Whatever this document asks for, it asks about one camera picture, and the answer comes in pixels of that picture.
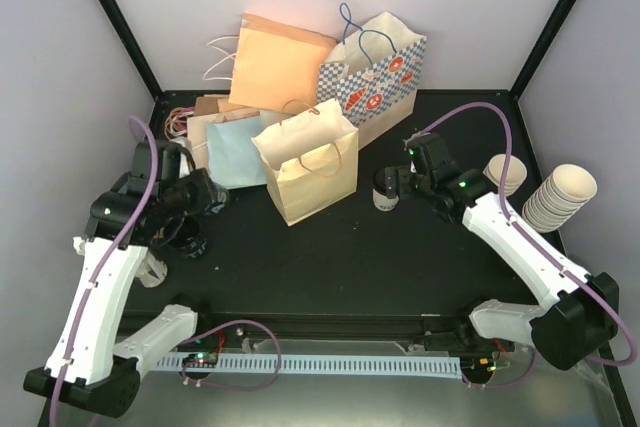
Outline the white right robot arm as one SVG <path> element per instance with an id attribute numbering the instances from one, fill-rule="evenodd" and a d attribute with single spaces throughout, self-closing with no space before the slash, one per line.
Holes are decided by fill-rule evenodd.
<path id="1" fill-rule="evenodd" d="M 423 199 L 446 222 L 478 236 L 524 281 L 533 305 L 496 299 L 472 305 L 454 326 L 457 343 L 476 350 L 489 339 L 529 345 L 552 366 L 569 370 L 618 332 L 619 286 L 562 255 L 501 201 L 479 170 L 460 170 L 435 133 L 411 140 L 407 165 L 373 176 L 374 202 Z"/>

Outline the white takeout coffee cup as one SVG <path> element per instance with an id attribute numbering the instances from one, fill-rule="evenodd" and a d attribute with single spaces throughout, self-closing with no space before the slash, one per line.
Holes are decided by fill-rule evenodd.
<path id="1" fill-rule="evenodd" d="M 377 169 L 373 175 L 374 206 L 383 212 L 393 210 L 399 202 L 399 197 L 394 189 L 389 189 L 386 183 L 385 169 Z"/>

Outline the beige kraft paper bag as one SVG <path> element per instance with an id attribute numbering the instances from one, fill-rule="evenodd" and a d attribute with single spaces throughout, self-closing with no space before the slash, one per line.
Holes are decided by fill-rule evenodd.
<path id="1" fill-rule="evenodd" d="M 359 130 L 334 98 L 266 127 L 252 142 L 289 226 L 357 190 Z"/>

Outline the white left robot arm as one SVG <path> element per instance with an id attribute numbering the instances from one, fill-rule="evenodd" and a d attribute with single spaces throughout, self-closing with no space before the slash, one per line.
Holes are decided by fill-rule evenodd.
<path id="1" fill-rule="evenodd" d="M 189 141 L 139 143 L 130 171 L 93 202 L 85 232 L 74 240 L 83 268 L 72 307 L 45 365 L 26 373 L 24 390 L 118 418 L 165 354 L 185 340 L 207 344 L 213 319 L 181 304 L 167 305 L 122 341 L 116 336 L 133 283 L 153 288 L 167 277 L 158 250 L 203 256 L 207 242 L 197 218 L 228 200 L 227 190 L 197 166 Z"/>

